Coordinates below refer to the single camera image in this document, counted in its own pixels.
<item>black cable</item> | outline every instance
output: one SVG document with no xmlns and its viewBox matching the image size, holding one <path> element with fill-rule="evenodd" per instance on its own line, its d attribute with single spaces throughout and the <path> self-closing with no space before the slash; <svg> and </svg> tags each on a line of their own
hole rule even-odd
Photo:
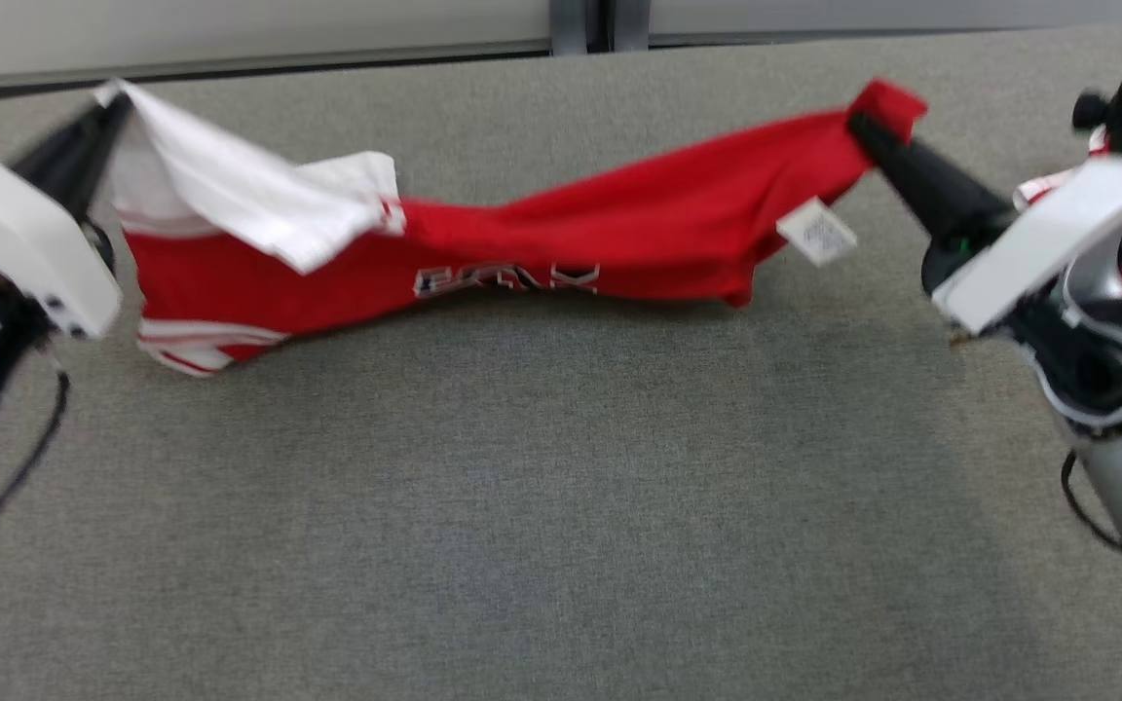
<svg viewBox="0 0 1122 701">
<path fill-rule="evenodd" d="M 1082 506 L 1082 502 L 1076 500 L 1076 494 L 1073 492 L 1074 468 L 1076 468 L 1076 450 L 1067 454 L 1067 458 L 1064 460 L 1064 469 L 1059 474 L 1059 481 L 1064 483 L 1064 498 L 1067 498 L 1067 505 L 1073 507 L 1073 514 L 1076 514 L 1076 518 L 1089 527 L 1089 532 L 1094 534 L 1094 537 L 1109 547 L 1113 547 L 1119 553 L 1122 553 L 1122 543 L 1119 542 L 1119 538 L 1105 532 L 1103 527 L 1100 527 L 1094 518 L 1085 513 L 1085 507 Z"/>
<path fill-rule="evenodd" d="M 102 257 L 103 265 L 107 265 L 107 269 L 111 270 L 111 275 L 114 276 L 114 248 L 111 248 L 111 237 L 107 236 L 105 231 L 102 231 L 102 227 L 96 225 L 85 219 L 85 225 L 90 227 L 90 231 L 93 231 L 93 249 L 98 251 L 98 255 Z"/>
<path fill-rule="evenodd" d="M 49 442 L 58 433 L 58 425 L 63 422 L 63 413 L 67 409 L 67 394 L 71 390 L 72 380 L 67 377 L 67 373 L 59 369 L 58 371 L 58 388 L 55 394 L 55 408 L 49 414 L 49 422 L 46 423 L 46 431 L 37 439 L 37 443 L 33 449 L 33 453 L 28 455 L 27 461 L 24 461 L 22 465 L 19 465 L 15 474 L 11 477 L 11 482 L 8 482 L 3 487 L 3 491 L 0 491 L 0 513 L 8 505 L 8 501 L 18 492 L 19 488 L 24 487 L 24 483 L 28 479 L 28 476 L 33 473 L 33 469 L 37 467 L 37 462 L 40 462 L 40 458 L 45 455 L 46 449 L 49 448 Z"/>
</svg>

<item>fabric surface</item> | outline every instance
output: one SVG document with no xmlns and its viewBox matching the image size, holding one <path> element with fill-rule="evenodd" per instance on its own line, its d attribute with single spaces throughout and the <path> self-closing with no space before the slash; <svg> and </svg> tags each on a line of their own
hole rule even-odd
<svg viewBox="0 0 1122 701">
<path fill-rule="evenodd" d="M 295 166 L 125 81 L 99 85 L 94 96 L 107 105 L 120 93 L 134 114 L 107 183 L 126 232 L 177 237 L 222 228 L 300 274 L 366 232 L 401 233 L 390 156 L 333 154 Z"/>
<path fill-rule="evenodd" d="M 151 90 L 496 204 L 875 75 L 1011 192 L 1076 165 L 1122 27 Z M 0 155 L 84 96 L 0 103 Z M 884 183 L 837 213 L 859 248 L 783 252 L 743 310 L 451 296 L 206 381 L 135 347 L 121 249 L 129 311 L 58 344 L 71 414 L 0 519 L 0 698 L 1122 698 L 1122 562 L 1064 505 L 1031 372 L 948 349 Z M 52 394 L 39 360 L 12 381 L 0 483 Z"/>
<path fill-rule="evenodd" d="M 785 245 L 779 219 L 809 200 L 833 203 L 873 167 L 846 131 L 846 117 L 867 112 L 908 138 L 923 108 L 911 93 L 874 81 L 848 108 L 708 139 L 499 207 L 387 196 L 383 211 L 402 210 L 403 225 L 357 237 L 305 275 L 234 225 L 212 230 L 200 218 L 194 227 L 191 214 L 171 223 L 155 214 L 155 231 L 138 228 L 141 210 L 129 209 L 129 221 L 121 201 L 171 192 L 173 182 L 141 178 L 120 158 L 112 187 L 144 294 L 139 342 L 159 362 L 202 377 L 289 336 L 486 284 L 745 306 L 756 266 Z M 151 128 L 164 131 L 164 124 Z M 206 148 L 221 146 L 194 142 L 186 155 L 202 159 Z M 241 165 L 236 178 L 214 174 L 212 185 L 223 194 L 257 190 L 257 165 Z M 264 205 L 246 223 L 264 228 L 286 214 Z M 327 221 L 321 211 L 314 215 Z M 306 222 L 304 210 L 297 219 Z M 279 243 L 314 248 L 304 227 L 291 239 L 303 240 Z"/>
</svg>

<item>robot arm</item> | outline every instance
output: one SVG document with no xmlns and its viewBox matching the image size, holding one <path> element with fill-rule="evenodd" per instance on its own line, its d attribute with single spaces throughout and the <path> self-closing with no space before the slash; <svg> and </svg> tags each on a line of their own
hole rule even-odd
<svg viewBox="0 0 1122 701">
<path fill-rule="evenodd" d="M 123 96 L 91 107 L 0 164 L 0 394 L 50 334 L 102 336 L 119 311 L 110 242 L 89 207 L 129 112 Z M 93 246 L 82 228 L 99 236 Z"/>
<path fill-rule="evenodd" d="M 1037 371 L 1122 551 L 1122 85 L 1100 110 L 1082 98 L 1077 128 L 1094 128 L 1083 116 L 1095 111 L 1111 154 L 1020 216 L 919 139 L 901 144 L 861 114 L 850 129 L 930 234 L 935 305 L 971 336 L 1014 343 Z"/>
</svg>

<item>gray carpet surface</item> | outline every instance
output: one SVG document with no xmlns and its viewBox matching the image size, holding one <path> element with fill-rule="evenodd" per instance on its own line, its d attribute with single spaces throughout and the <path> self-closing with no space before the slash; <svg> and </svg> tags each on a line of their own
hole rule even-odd
<svg viewBox="0 0 1122 701">
<path fill-rule="evenodd" d="M 155 85 L 295 160 L 378 148 L 502 203 L 872 76 L 994 186 L 1067 167 L 1122 27 Z M 0 156 L 83 93 L 0 103 Z M 884 183 L 858 251 L 756 301 L 468 296 L 213 379 L 62 342 L 67 423 L 0 519 L 0 698 L 1122 698 L 1122 562 L 1030 373 L 949 350 Z M 0 483 L 44 423 L 36 360 Z"/>
</svg>

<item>white sleeve stripe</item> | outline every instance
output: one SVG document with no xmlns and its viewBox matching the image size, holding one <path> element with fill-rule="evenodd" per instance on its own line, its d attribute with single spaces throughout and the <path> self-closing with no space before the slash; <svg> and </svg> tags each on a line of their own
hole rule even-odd
<svg viewBox="0 0 1122 701">
<path fill-rule="evenodd" d="M 190 348 L 190 350 L 164 350 L 165 356 L 181 360 L 183 363 L 191 363 L 193 367 L 204 369 L 204 371 L 222 371 L 232 363 L 232 356 L 228 356 L 218 348 Z"/>
<path fill-rule="evenodd" d="M 278 341 L 268 341 L 268 339 L 252 336 L 252 335 L 218 335 L 218 334 L 205 334 L 205 335 L 174 335 L 174 336 L 158 336 L 158 335 L 138 335 L 138 342 L 151 345 L 155 348 L 213 348 L 218 345 L 276 345 Z"/>
<path fill-rule="evenodd" d="M 1046 192 L 1050 192 L 1056 187 L 1064 185 L 1069 177 L 1073 177 L 1073 169 L 1067 169 L 1067 172 L 1048 174 L 1048 176 L 1038 177 L 1024 182 L 1020 187 L 1015 187 L 1015 191 L 1011 194 L 1011 203 L 1015 205 L 1015 209 L 1020 212 L 1029 209 L 1029 204 L 1033 204 L 1033 201 Z"/>
<path fill-rule="evenodd" d="M 279 343 L 285 338 L 288 338 L 286 333 L 270 331 L 270 329 L 254 328 L 254 325 L 222 322 L 147 320 L 144 316 L 141 324 L 137 328 L 137 333 L 142 338 L 157 338 L 159 341 L 169 338 L 236 335 L 258 338 L 261 341 Z"/>
<path fill-rule="evenodd" d="M 204 369 L 192 366 L 191 363 L 182 363 L 180 362 L 180 360 L 173 359 L 173 357 L 169 357 L 162 350 L 153 350 L 151 348 L 142 347 L 142 351 L 146 351 L 146 354 L 150 356 L 153 359 L 158 360 L 159 363 L 167 366 L 171 369 L 174 369 L 174 371 L 184 372 L 187 376 L 211 377 L 212 373 L 214 373 L 214 369 Z"/>
<path fill-rule="evenodd" d="M 1097 151 L 1105 150 L 1105 124 L 1098 124 L 1098 128 L 1089 132 L 1089 154 L 1096 154 Z"/>
</svg>

